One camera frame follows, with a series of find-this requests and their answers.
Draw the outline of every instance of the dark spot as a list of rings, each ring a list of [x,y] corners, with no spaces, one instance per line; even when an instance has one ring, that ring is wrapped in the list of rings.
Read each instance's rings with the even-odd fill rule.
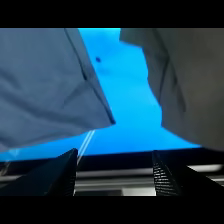
[[[100,63],[101,59],[99,57],[96,57],[96,61]]]

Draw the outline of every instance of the gray cloth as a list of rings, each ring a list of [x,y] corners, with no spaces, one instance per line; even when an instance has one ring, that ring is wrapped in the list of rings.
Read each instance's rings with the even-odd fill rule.
[[[78,29],[0,29],[0,151],[114,124]]]
[[[224,29],[124,28],[120,39],[143,49],[162,126],[224,150]]]

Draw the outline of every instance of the blue screen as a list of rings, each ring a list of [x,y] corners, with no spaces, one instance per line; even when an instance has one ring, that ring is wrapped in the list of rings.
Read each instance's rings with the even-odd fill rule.
[[[99,155],[199,147],[161,127],[141,48],[119,41],[120,28],[79,28],[116,124],[81,136],[0,154],[1,161],[52,158],[78,148]]]

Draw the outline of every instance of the striped black object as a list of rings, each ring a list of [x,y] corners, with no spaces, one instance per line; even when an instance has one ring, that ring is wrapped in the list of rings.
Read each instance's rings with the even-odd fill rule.
[[[202,174],[158,151],[152,155],[157,196],[224,196],[224,188]]]
[[[78,150],[72,149],[6,187],[0,196],[73,196]]]

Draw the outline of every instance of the fabric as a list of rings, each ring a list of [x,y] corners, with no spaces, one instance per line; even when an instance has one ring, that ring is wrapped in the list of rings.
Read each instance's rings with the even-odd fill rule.
[[[124,28],[120,39],[143,49],[162,126],[224,150],[224,29]]]
[[[0,29],[0,151],[114,124],[78,29]]]

